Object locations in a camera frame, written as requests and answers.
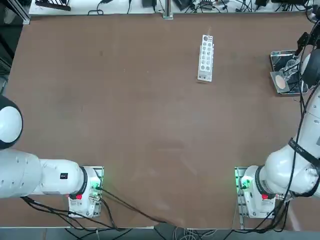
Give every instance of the cable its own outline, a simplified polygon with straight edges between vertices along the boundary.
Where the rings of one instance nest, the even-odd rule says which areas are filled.
[[[244,1],[242,2],[242,1],[239,1],[239,0],[232,0],[232,1],[236,1],[236,2],[238,2],[238,3],[243,3],[243,5],[246,7],[246,9],[248,9],[248,11],[249,11],[249,9],[250,9],[250,7],[247,5],[247,4],[245,4],[244,3]]]
[[[128,11],[126,12],[126,14],[129,14],[130,7],[131,7],[131,1],[132,1],[132,0],[129,0],[129,7],[128,7]]]
[[[109,219],[110,219],[112,227],[119,231],[119,228],[115,224],[114,218],[112,217],[111,210],[110,210],[110,207],[108,206],[107,202],[105,200],[103,200],[102,198],[100,198],[100,201],[104,204],[104,206],[106,207],[106,210],[108,211],[108,215],[109,215]]]
[[[306,8],[304,8],[304,9],[299,9],[296,4],[294,4],[294,7],[295,7],[299,12],[304,12],[304,11],[306,10]]]
[[[278,10],[281,8],[282,4],[275,10],[275,12],[278,12]]]
[[[224,5],[224,7],[222,8],[223,10],[226,10],[226,12],[228,13],[228,6],[225,4],[224,0],[221,0],[222,4]]]
[[[121,200],[119,197],[117,197],[116,195],[112,194],[111,192],[109,192],[109,191],[107,191],[107,190],[105,190],[105,189],[103,189],[103,188],[101,188],[101,187],[96,187],[95,189],[101,190],[101,191],[105,192],[106,194],[108,194],[108,195],[112,196],[113,198],[115,198],[116,200],[120,201],[120,202],[121,202],[122,204],[124,204],[124,206],[126,206],[128,209],[133,210],[133,211],[135,211],[135,212],[137,212],[137,213],[145,216],[146,218],[148,218],[148,219],[150,219],[150,220],[152,220],[152,221],[155,221],[155,222],[158,222],[158,223],[161,223],[161,224],[166,224],[166,223],[167,223],[166,221],[162,221],[162,220],[159,220],[159,219],[154,218],[154,217],[152,217],[152,216],[149,216],[148,214],[140,211],[139,209],[137,209],[136,207],[130,205],[129,203],[126,203],[125,201],[123,201],[123,200]]]
[[[132,231],[133,230],[133,228],[131,228],[131,229],[129,229],[128,231],[126,231],[126,232],[124,232],[124,233],[122,233],[122,234],[120,234],[119,236],[116,236],[115,238],[113,238],[112,240],[117,240],[117,239],[119,239],[119,238],[121,238],[122,236],[124,236],[124,235],[126,235],[126,234],[128,234],[130,231]]]
[[[91,221],[91,222],[94,222],[94,223],[96,223],[96,224],[100,224],[100,225],[102,225],[102,226],[104,226],[104,227],[112,228],[111,226],[109,226],[109,225],[107,225],[107,224],[105,224],[105,223],[103,223],[103,222],[94,220],[94,219],[92,219],[92,218],[90,218],[90,217],[84,216],[84,215],[79,214],[79,213],[77,213],[77,212],[73,212],[73,211],[69,211],[69,210],[57,209],[57,208],[49,207],[49,206],[46,206],[46,205],[44,205],[44,204],[38,203],[38,202],[36,202],[35,200],[33,200],[32,198],[27,197],[27,196],[26,196],[26,197],[21,197],[21,198],[22,198],[29,206],[32,204],[32,205],[36,205],[36,206],[39,206],[39,207],[41,207],[41,208],[45,208],[45,209],[49,210],[49,211],[46,211],[46,210],[44,210],[44,209],[37,209],[37,208],[35,208],[34,206],[32,206],[34,209],[37,209],[38,211],[41,211],[41,212],[50,213],[50,211],[51,211],[51,212],[53,212],[54,214],[57,214],[57,215],[61,215],[61,213],[67,213],[68,215],[69,215],[69,214],[73,214],[73,215],[80,216],[80,217],[82,217],[82,218],[84,218],[84,219],[87,219],[87,220],[89,220],[89,221]],[[76,221],[73,217],[70,217],[70,216],[66,216],[66,217],[71,218],[72,220]]]
[[[219,13],[221,13],[221,11],[220,11],[217,7],[212,6],[212,8],[213,8],[213,9],[216,9]]]
[[[90,15],[90,13],[96,13],[97,15],[104,15],[104,11],[102,11],[101,9],[99,9],[99,5],[103,3],[104,0],[101,0],[98,5],[96,6],[96,10],[90,10],[88,11],[88,16]]]
[[[73,234],[73,233],[70,232],[68,229],[64,228],[64,230],[66,230],[69,234],[71,234],[72,236],[74,236],[76,239],[82,240],[80,237],[78,237],[77,235]]]
[[[163,239],[163,240],[167,240],[157,229],[156,227],[153,228],[155,230],[155,232]]]
[[[38,207],[35,207],[35,206],[31,205],[31,203],[29,203],[29,202],[27,202],[27,201],[25,201],[25,202],[26,202],[31,208],[33,208],[33,209],[35,209],[35,210],[37,210],[37,211],[57,215],[58,217],[60,217],[63,221],[65,221],[67,224],[69,224],[69,225],[70,225],[72,228],[74,228],[74,229],[77,229],[77,230],[86,230],[87,232],[94,232],[94,231],[95,231],[95,230],[92,230],[92,229],[87,229],[87,228],[85,228],[84,226],[81,225],[81,223],[80,223],[78,220],[76,220],[75,218],[70,217],[70,216],[68,216],[68,215],[66,215],[66,214],[57,213],[57,212],[54,212],[54,211],[52,211],[52,210],[51,210],[51,211],[49,211],[49,210],[44,210],[44,209],[41,209],[41,208],[38,208]],[[75,221],[81,228],[79,229],[78,227],[75,227],[71,222],[69,222],[68,220],[64,219],[64,218],[61,217],[61,216],[64,216],[64,217],[66,217],[66,218],[69,218],[69,219]]]
[[[161,8],[162,8],[162,11],[165,12],[165,9],[164,9],[164,6],[162,5],[161,0],[159,0],[159,2],[160,2],[160,5],[161,5]]]

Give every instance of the metal bracket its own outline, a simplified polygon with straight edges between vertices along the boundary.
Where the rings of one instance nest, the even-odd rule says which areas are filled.
[[[171,12],[171,0],[165,0],[165,11],[162,17],[169,20],[174,19],[174,15]]]
[[[14,12],[23,20],[23,25],[30,23],[30,16],[18,0],[7,0]]]
[[[237,202],[239,208],[239,222],[240,222],[240,229],[245,229],[245,221],[244,217],[248,217],[248,211],[246,207],[246,201],[243,194],[241,186],[241,178],[245,175],[247,167],[244,166],[236,166],[234,168],[234,176],[235,176],[235,186],[236,186],[236,193],[237,193]]]
[[[166,13],[164,13],[162,18],[163,19],[167,19],[167,20],[173,20],[174,19],[174,14],[170,13],[169,16],[167,16]]]

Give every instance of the floor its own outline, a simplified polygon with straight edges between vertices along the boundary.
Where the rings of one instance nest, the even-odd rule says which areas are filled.
[[[161,224],[156,227],[157,230],[163,235],[166,240],[172,240],[173,230],[175,229],[171,225]],[[72,230],[72,232],[78,237],[83,236],[86,232],[79,230]],[[224,237],[229,233],[229,230],[218,230],[213,236],[204,237],[204,240],[223,240]],[[86,240],[113,240],[120,233],[115,230],[104,231],[99,233],[99,238],[96,234],[92,234],[86,238]],[[20,229],[0,229],[0,240],[18,240],[25,239],[26,236],[32,236],[33,240],[74,240],[74,236],[70,235],[64,229],[61,228],[20,228]],[[183,229],[180,228],[177,233],[177,239],[182,240]],[[319,232],[291,232],[284,231],[277,233],[274,231],[267,232],[265,234],[249,233],[240,234],[232,233],[228,240],[315,240],[319,239]],[[120,238],[120,240],[161,240],[161,238],[153,229],[134,229],[128,234]]]

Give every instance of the white object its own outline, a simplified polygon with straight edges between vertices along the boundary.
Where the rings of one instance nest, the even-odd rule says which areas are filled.
[[[95,187],[101,186],[101,180],[92,167],[84,167],[87,173],[87,185],[81,199],[71,199],[68,197],[69,211],[84,215],[88,218],[94,217],[96,203],[100,200],[100,191]],[[70,217],[79,218],[79,215],[69,214]]]
[[[14,142],[22,131],[22,116],[12,107],[6,106],[0,110],[0,140],[5,143]]]
[[[320,158],[320,88],[316,90],[308,104],[298,144],[315,158]],[[257,184],[260,184],[268,194],[283,195],[286,193],[292,172],[293,159],[294,150],[287,144],[282,149],[269,155],[265,165],[260,170],[259,182],[256,181],[258,166],[250,166],[245,171],[241,184],[246,184],[247,180],[250,181],[250,185],[244,191],[248,192],[248,194],[244,194],[244,198],[250,217],[254,217],[253,212],[256,215],[259,213],[261,216],[270,212],[270,206],[264,204],[266,200],[262,198],[262,195],[258,191]],[[297,153],[293,179],[289,190],[297,194],[306,193],[315,186],[318,177],[315,167]],[[314,196],[320,197],[320,187],[317,188]]]
[[[214,40],[210,35],[202,36],[199,53],[198,77],[200,81],[211,82],[214,63]]]
[[[1,150],[0,159],[0,198],[70,195],[84,187],[79,199],[68,197],[69,210],[88,218],[94,217],[94,213],[97,215],[95,208],[100,195],[95,187],[102,185],[94,167],[84,167],[87,176],[84,178],[84,172],[74,161],[39,159],[12,148]]]

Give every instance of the metal tray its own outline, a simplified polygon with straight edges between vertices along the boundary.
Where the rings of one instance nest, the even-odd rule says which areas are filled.
[[[287,62],[293,59],[295,56],[295,50],[287,50],[287,51],[272,51],[270,54],[271,67],[273,72],[277,72],[283,67],[286,66]],[[287,92],[279,92],[278,87],[274,80],[272,82],[278,94],[281,95],[296,95],[300,93],[298,82],[298,73],[295,73],[291,76],[291,78],[287,81],[290,90]],[[308,92],[307,84],[303,84],[302,93],[306,94]]]

